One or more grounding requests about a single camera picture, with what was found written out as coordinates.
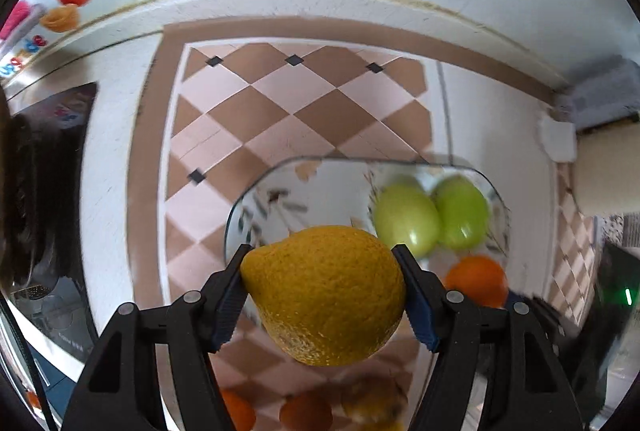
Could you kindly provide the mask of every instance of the lemon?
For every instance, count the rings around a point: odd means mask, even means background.
[[[312,227],[249,252],[240,267],[271,338],[301,363],[361,361],[391,337],[404,280],[391,251],[353,227]]]

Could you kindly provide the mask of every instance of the white tile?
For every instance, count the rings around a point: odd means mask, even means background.
[[[171,138],[171,153],[182,158],[198,144],[212,137],[222,129],[216,121],[207,115],[199,116],[179,134]]]
[[[424,67],[427,91],[418,96],[416,100],[431,113],[431,148],[425,149],[425,151],[436,154],[439,162],[447,162],[450,148],[442,85],[438,76],[437,64],[433,59],[421,58],[420,61]]]
[[[359,135],[391,160],[413,160],[417,156],[411,146],[381,122],[374,122]]]
[[[351,137],[338,146],[338,150],[349,158],[368,158],[372,160],[386,160],[386,155],[378,150],[372,143],[360,135]]]
[[[334,85],[302,64],[286,64],[252,86],[290,114],[335,90]]]
[[[377,63],[380,66],[384,66],[400,57],[398,54],[393,54],[387,50],[375,50],[374,48],[358,50],[356,54],[362,57],[367,63]]]
[[[538,143],[542,103],[475,72],[443,68],[452,152],[484,173],[510,210],[510,287],[542,295],[553,267],[556,223],[555,165]]]
[[[202,245],[192,245],[166,266],[169,279],[186,291],[200,290],[209,276],[224,270],[221,260],[214,257]]]
[[[322,375],[300,363],[280,363],[254,377],[262,384],[280,395],[301,393],[326,382]]]
[[[180,93],[203,114],[238,93],[248,84],[223,65],[205,66],[187,79]]]
[[[242,146],[242,142],[222,129],[198,144],[180,160],[188,170],[197,168],[206,172],[240,146]]]
[[[348,98],[381,121],[414,98],[384,72],[365,72],[340,87]]]
[[[183,233],[201,241],[216,227],[226,223],[231,204],[207,181],[188,183],[166,203],[166,214]]]
[[[282,52],[287,57],[296,55],[300,57],[304,57],[307,54],[310,54],[319,48],[322,48],[325,43],[289,43],[289,42],[278,42],[278,43],[270,43],[272,46],[276,47],[280,52]]]
[[[224,59],[225,56],[228,56],[230,53],[238,50],[235,46],[227,44],[211,44],[198,46],[198,44],[196,43],[193,45],[193,47],[198,52],[206,55],[208,58],[218,56],[221,59]]]
[[[334,148],[294,116],[277,122],[245,146],[271,166],[293,156],[325,155]]]

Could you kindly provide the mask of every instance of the tiled floor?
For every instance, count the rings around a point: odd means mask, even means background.
[[[595,273],[593,218],[578,211],[572,193],[571,166],[558,164],[558,228],[553,281],[548,301],[580,322]]]
[[[430,110],[442,104],[431,104],[418,60],[299,43],[201,44],[184,59],[165,202],[172,300],[222,270],[232,203],[278,162],[329,154],[413,161],[433,150]],[[337,403],[335,386],[345,375],[391,376],[407,391],[418,348],[405,321],[363,363],[308,367],[243,316],[212,364],[220,386],[256,408],[255,429],[271,431],[280,427],[283,397],[320,389]],[[333,429],[353,426],[334,406]]]
[[[430,101],[422,63],[390,53],[294,43],[190,48],[166,189],[174,293],[200,288],[223,267],[230,207],[258,176],[300,155],[428,156]]]

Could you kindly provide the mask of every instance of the floor tile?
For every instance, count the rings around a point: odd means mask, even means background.
[[[282,120],[287,112],[254,87],[247,87],[209,112],[242,142],[247,142]]]
[[[240,397],[244,398],[255,409],[273,404],[277,400],[280,400],[280,395],[275,391],[271,391],[270,389],[265,388],[261,384],[257,384],[257,382],[254,382],[251,379],[235,386],[234,392],[237,395],[240,395]]]
[[[193,240],[178,229],[171,220],[166,221],[164,232],[167,261],[171,261],[174,257],[182,254],[193,245]]]
[[[200,242],[207,251],[221,259],[225,258],[225,228],[226,224],[220,225]]]
[[[427,91],[427,81],[424,77],[424,68],[420,61],[399,57],[385,65],[385,74],[408,91],[413,97]]]
[[[268,386],[281,395],[308,391],[325,382],[322,375],[298,363],[280,363],[262,372],[254,378],[254,381]]]
[[[207,182],[229,202],[235,202],[268,169],[269,166],[258,156],[243,147],[213,166],[207,172]]]
[[[182,158],[198,144],[219,132],[220,129],[220,125],[209,116],[199,116],[179,134],[171,138],[171,153]]]
[[[296,56],[300,56],[303,58],[307,54],[310,54],[313,51],[318,50],[319,48],[322,48],[323,43],[321,42],[318,42],[318,43],[284,42],[284,43],[271,43],[271,45],[277,48],[278,50],[280,50],[280,52],[282,52],[285,56],[292,56],[295,54]]]
[[[185,187],[189,183],[190,172],[187,168],[178,160],[177,157],[169,155],[169,169],[166,178],[166,198],[171,198],[180,189]]]
[[[178,134],[201,115],[202,113],[193,106],[193,104],[187,101],[184,97],[178,96],[172,134]]]
[[[282,362],[279,356],[248,339],[223,347],[217,355],[249,378]]]
[[[332,84],[302,64],[287,64],[256,81],[253,86],[290,114],[334,90]]]
[[[296,117],[334,146],[339,146],[376,119],[340,90],[309,104]]]
[[[294,116],[288,116],[246,143],[270,166],[294,156],[322,156],[334,147]]]
[[[413,100],[411,94],[384,72],[366,72],[342,85],[340,91],[379,121]]]
[[[167,263],[171,281],[186,290],[200,290],[211,274],[224,268],[219,259],[197,243]]]
[[[304,66],[335,87],[368,72],[367,62],[348,48],[325,46],[305,56]]]
[[[412,101],[383,122],[416,151],[431,143],[431,115],[418,101]]]
[[[233,45],[221,44],[221,45],[204,45],[204,46],[195,46],[194,47],[198,52],[202,52],[207,58],[212,58],[218,56],[221,59],[224,59],[230,53],[238,50],[237,47]]]
[[[365,158],[368,160],[384,160],[385,154],[378,150],[372,143],[364,140],[360,135],[351,137],[339,147],[344,156],[348,158]]]
[[[211,361],[211,366],[213,367],[213,373],[216,376],[218,386],[221,389],[233,388],[238,384],[246,382],[247,378],[245,375],[216,355],[210,354],[209,360]]]
[[[213,229],[226,223],[231,208],[231,203],[207,181],[198,185],[187,184],[165,205],[171,221],[194,241],[200,241]]]
[[[253,84],[286,65],[286,57],[269,43],[251,43],[230,53],[222,64],[247,83]]]
[[[247,83],[224,66],[207,66],[182,84],[180,93],[203,114],[238,93]]]
[[[182,73],[182,80],[186,81],[193,74],[202,70],[207,66],[207,56],[202,52],[198,52],[196,49],[190,48],[187,55],[187,63],[184,66],[184,72]]]
[[[361,141],[356,142],[354,139],[359,138]],[[398,135],[392,132],[381,122],[375,122],[371,126],[362,130],[356,137],[351,138],[339,149],[347,156],[352,158],[356,157],[353,151],[358,147],[364,147],[364,144],[368,144],[370,147],[375,148],[383,159],[391,160],[404,160],[412,162],[417,156],[417,153]],[[371,155],[362,155],[360,158],[375,158],[374,153]]]
[[[393,61],[394,59],[399,57],[398,55],[392,54],[389,51],[378,51],[373,48],[358,50],[356,54],[362,57],[367,63],[377,63],[380,66],[384,66],[389,63],[389,61]]]
[[[222,129],[198,144],[180,160],[187,169],[206,172],[240,146],[242,143],[236,137]]]

